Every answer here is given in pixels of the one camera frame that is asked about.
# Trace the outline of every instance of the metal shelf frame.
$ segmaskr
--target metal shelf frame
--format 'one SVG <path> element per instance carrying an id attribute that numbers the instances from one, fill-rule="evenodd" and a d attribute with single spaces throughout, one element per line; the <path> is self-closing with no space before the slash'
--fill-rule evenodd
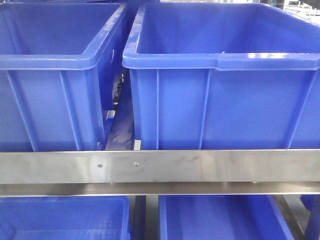
<path id="1" fill-rule="evenodd" d="M 0 196 L 320 194 L 320 149 L 0 153 Z"/>

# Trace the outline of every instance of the bin rib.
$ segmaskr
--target bin rib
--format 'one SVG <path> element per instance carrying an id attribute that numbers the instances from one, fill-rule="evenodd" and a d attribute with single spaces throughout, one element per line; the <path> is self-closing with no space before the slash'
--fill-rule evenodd
<path id="1" fill-rule="evenodd" d="M 70 95 L 70 89 L 68 87 L 68 84 L 66 83 L 67 76 L 63 73 L 63 71 L 59 71 L 59 76 L 60 76 L 60 82 L 63 90 L 64 101 L 66 104 L 66 108 L 67 108 L 70 123 L 71 123 L 75 146 L 78 151 L 82 151 L 83 146 L 81 144 L 81 134 L 80 134 L 79 124 L 76 118 L 76 113 L 74 108 L 72 107 L 74 106 L 74 103 Z"/>
<path id="2" fill-rule="evenodd" d="M 31 143 L 32 149 L 33 151 L 37 152 L 39 151 L 39 146 L 37 143 L 37 137 L 36 137 L 36 133 L 34 131 L 33 128 L 33 124 L 32 124 L 32 120 L 29 117 L 28 114 L 28 110 L 25 104 L 25 101 L 22 97 L 22 93 L 19 91 L 19 86 L 17 85 L 17 83 L 13 80 L 13 75 L 11 73 L 11 71 L 6 71 L 6 77 L 8 78 L 15 102 L 18 106 L 19 112 L 21 114 L 21 118 L 26 130 L 26 133 L 28 135 L 29 141 Z"/>
<path id="3" fill-rule="evenodd" d="M 210 87 L 211 75 L 212 75 L 212 69 L 209 69 L 209 71 L 208 71 L 208 79 L 206 81 L 204 104 L 203 104 L 203 114 L 202 114 L 202 122 L 201 122 L 200 138 L 199 138 L 199 149 L 202 148 L 202 141 L 203 141 L 203 137 L 204 137 L 204 129 L 205 129 L 206 114 L 207 114 L 207 106 L 208 106 L 208 97 L 209 97 L 209 87 Z"/>
<path id="4" fill-rule="evenodd" d="M 286 149 L 290 149 L 291 148 L 291 144 L 294 140 L 294 137 L 295 137 L 295 134 L 296 134 L 296 131 L 297 131 L 297 128 L 299 126 L 299 123 L 300 123 L 300 120 L 301 120 L 301 117 L 302 117 L 302 114 L 304 113 L 304 110 L 305 110 L 305 107 L 307 105 L 307 102 L 308 102 L 308 99 L 309 99 L 309 96 L 310 96 L 310 93 L 311 93 L 311 90 L 316 82 L 316 79 L 317 79 L 317 76 L 318 76 L 318 71 L 315 71 L 314 74 L 313 74 L 313 77 L 312 77 L 312 80 L 310 81 L 310 84 L 309 84 L 309 87 L 305 93 L 305 97 L 304 97 L 304 100 L 303 100 L 303 103 L 299 109 L 299 112 L 298 112 L 298 115 L 297 115 L 297 118 L 295 120 L 295 124 L 294 124 L 294 127 L 292 129 L 292 132 L 289 132 L 289 138 L 288 138 L 288 144 L 286 146 Z"/>

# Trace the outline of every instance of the plastic storage bin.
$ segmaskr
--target plastic storage bin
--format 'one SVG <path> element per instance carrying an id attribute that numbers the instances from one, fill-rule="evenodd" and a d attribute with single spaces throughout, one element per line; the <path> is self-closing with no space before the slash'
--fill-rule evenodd
<path id="1" fill-rule="evenodd" d="M 141 7 L 123 65 L 142 148 L 319 148 L 319 39 L 265 4 Z"/>
<path id="2" fill-rule="evenodd" d="M 272 196 L 160 196 L 160 240 L 293 240 Z"/>
<path id="3" fill-rule="evenodd" d="M 103 145 L 124 17 L 121 4 L 0 4 L 0 151 Z"/>
<path id="4" fill-rule="evenodd" d="M 308 209 L 309 211 L 312 210 L 313 206 L 314 206 L 314 203 L 315 203 L 315 200 L 316 200 L 316 197 L 318 195 L 316 194 L 312 194 L 312 195 L 301 195 L 300 199 L 304 205 L 304 207 L 306 209 Z"/>
<path id="5" fill-rule="evenodd" d="M 320 239 L 320 196 L 318 195 L 313 202 L 312 212 L 308 225 L 305 230 L 305 240 Z"/>
<path id="6" fill-rule="evenodd" d="M 0 198 L 2 240 L 130 240 L 127 197 Z"/>

